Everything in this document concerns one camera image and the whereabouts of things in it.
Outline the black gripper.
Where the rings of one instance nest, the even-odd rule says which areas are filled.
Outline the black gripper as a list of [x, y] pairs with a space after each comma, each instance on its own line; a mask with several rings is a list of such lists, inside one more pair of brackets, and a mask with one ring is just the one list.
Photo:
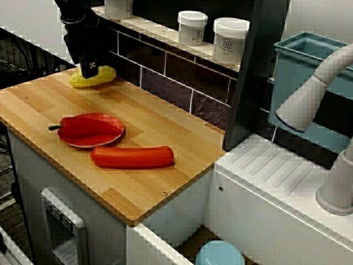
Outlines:
[[82, 76], [85, 79], [98, 74], [96, 56], [82, 56], [85, 52], [86, 42], [90, 34], [98, 25], [98, 18], [84, 15], [81, 18], [69, 19], [61, 16], [61, 22], [65, 25], [67, 34], [64, 41], [73, 60], [78, 60], [81, 66]]

